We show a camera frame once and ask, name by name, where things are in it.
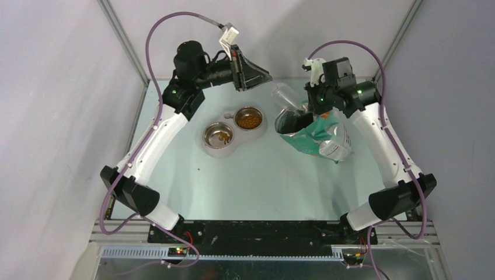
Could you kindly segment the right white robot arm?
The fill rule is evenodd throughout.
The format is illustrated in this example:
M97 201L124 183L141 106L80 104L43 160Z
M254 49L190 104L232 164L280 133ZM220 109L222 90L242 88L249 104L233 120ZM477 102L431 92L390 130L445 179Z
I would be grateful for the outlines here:
M343 216L340 238L354 244L362 238L363 229L422 204L437 181L410 158L389 121L376 84L357 81L347 57L329 62L306 58L302 67L311 73L304 87L309 111L322 114L336 109L350 120L382 177L384 189L370 194L365 204Z

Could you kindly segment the teal pet food bag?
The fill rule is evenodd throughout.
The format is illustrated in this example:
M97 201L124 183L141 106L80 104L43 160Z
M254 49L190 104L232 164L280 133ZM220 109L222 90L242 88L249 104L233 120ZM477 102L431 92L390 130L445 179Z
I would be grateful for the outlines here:
M350 135L339 111L320 115L308 109L308 102L295 110L282 110L274 122L276 133L298 152L342 162L353 154Z

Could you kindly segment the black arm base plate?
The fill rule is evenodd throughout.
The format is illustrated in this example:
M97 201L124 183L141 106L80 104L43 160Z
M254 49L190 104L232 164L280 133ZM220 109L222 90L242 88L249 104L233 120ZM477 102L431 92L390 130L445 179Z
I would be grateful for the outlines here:
M151 226L147 241L177 244L181 237L201 256L233 257L333 257L333 246L377 243L366 229L326 220L185 220L172 233Z

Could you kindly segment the clear plastic scoop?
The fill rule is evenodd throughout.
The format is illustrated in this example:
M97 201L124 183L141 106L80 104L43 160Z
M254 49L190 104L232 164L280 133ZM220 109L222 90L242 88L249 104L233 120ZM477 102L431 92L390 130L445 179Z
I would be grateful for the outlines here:
M272 86L271 96L273 102L283 110L304 111L304 95L296 92L286 83L275 83Z

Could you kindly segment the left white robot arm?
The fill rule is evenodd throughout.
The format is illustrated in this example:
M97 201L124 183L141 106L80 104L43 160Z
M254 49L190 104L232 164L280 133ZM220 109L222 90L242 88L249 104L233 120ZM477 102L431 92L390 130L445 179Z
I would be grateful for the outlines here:
M105 166L100 177L113 197L158 228L171 243L184 237L182 216L161 200L148 181L172 139L192 119L205 100L204 89L226 83L239 92L272 81L269 71L248 60L234 44L210 59L198 41L181 43L173 59L175 69L164 90L158 90L156 116L139 142L116 167Z

